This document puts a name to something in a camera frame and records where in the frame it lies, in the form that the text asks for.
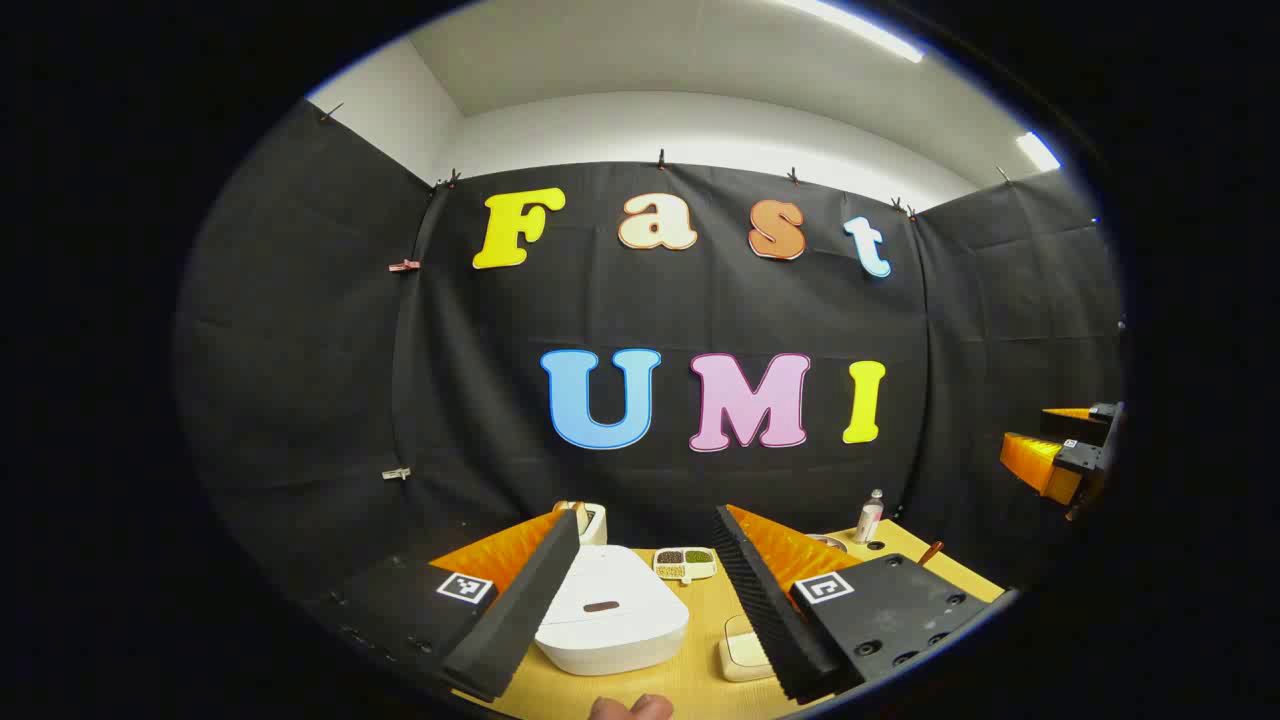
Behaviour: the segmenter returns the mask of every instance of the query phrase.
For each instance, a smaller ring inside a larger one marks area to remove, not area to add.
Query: black fabric backdrop
[[[567,202],[521,241],[525,263],[474,269],[485,199],[544,187]],[[618,242],[623,202],[644,192],[689,204],[692,247]],[[804,211],[799,259],[748,247],[764,199]],[[861,269],[841,227],[855,215],[883,233],[888,278]],[[691,165],[522,169],[431,197],[301,104],[232,178],[192,254],[177,333],[184,428],[229,529],[296,596],[562,498],[605,505],[611,542],[657,547],[705,543],[719,502],[804,532],[850,527],[877,487],[916,534],[1021,582],[1065,524],[1000,466],[1001,433],[1121,392],[1120,282],[1092,217],[1059,173],[914,222],[832,188]],[[422,269],[387,272],[406,256]],[[662,354],[643,439],[588,451],[556,434],[539,359],[570,347],[599,356],[600,423],[622,414],[613,352]],[[701,387],[689,361],[701,352],[735,355],[753,387],[774,355],[810,356],[806,442],[690,450]],[[886,366],[879,437],[845,445],[858,360]],[[398,466],[412,475],[381,478]]]

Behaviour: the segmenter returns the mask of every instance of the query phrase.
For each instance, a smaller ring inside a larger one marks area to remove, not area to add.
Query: white bottle
[[[876,525],[884,515],[884,502],[881,501],[884,493],[879,488],[872,491],[872,497],[863,503],[863,515],[858,519],[858,529],[854,530],[854,543],[867,544],[876,536]]]

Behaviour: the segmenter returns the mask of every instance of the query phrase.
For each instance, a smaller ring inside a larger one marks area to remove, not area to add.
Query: white ceiling
[[[979,187],[1004,179],[997,164],[1037,172],[1014,143],[1028,128],[928,49],[910,63],[774,0],[484,0],[410,40],[463,115],[589,92],[707,92],[826,115]]]

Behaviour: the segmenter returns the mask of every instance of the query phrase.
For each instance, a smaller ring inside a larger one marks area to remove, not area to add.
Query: ceiling light
[[[1048,147],[1044,147],[1044,143],[1036,137],[1036,133],[1029,132],[1019,136],[1015,142],[1018,142],[1018,146],[1021,147],[1023,152],[1032,159],[1032,163],[1036,163],[1036,167],[1042,173],[1044,170],[1056,170],[1062,167],[1062,164],[1057,161],[1057,158],[1048,151]]]
[[[783,5],[790,5],[796,10],[804,10],[810,15],[822,18],[829,23],[835,23],[849,32],[870,40],[876,45],[888,50],[890,53],[906,58],[913,63],[919,63],[924,58],[924,53],[920,53],[915,47],[911,47],[902,40],[893,37],[892,35],[884,32],[883,29],[873,26],[872,23],[850,15],[849,13],[827,5],[826,3],[818,3],[818,0],[778,0]]]

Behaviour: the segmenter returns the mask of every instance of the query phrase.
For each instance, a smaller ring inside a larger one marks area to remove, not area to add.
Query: table surface
[[[860,560],[901,552],[919,560],[928,543],[906,532],[892,520],[881,520],[873,541],[883,548],[868,550],[854,544],[854,530],[826,533],[849,547],[849,553]],[[645,564],[652,564],[653,550],[635,550]],[[947,557],[934,555],[925,565],[951,584],[969,594],[991,602],[1002,588]],[[795,712],[800,706],[787,700],[777,678],[764,678],[746,683],[730,683],[721,674],[717,643],[724,637],[724,621],[742,615],[742,606],[733,593],[724,569],[717,559],[716,575],[694,580],[689,585],[668,580],[667,587],[689,607],[689,626],[680,652],[671,660],[616,675],[570,675],[556,667],[536,643],[530,643],[525,660],[502,697],[492,703],[481,702],[465,693],[456,694],[525,720],[580,720],[585,719],[595,698],[604,696],[630,706],[644,693],[667,696],[676,707],[676,717],[733,717],[751,720],[780,717]],[[822,703],[827,696],[810,705]]]

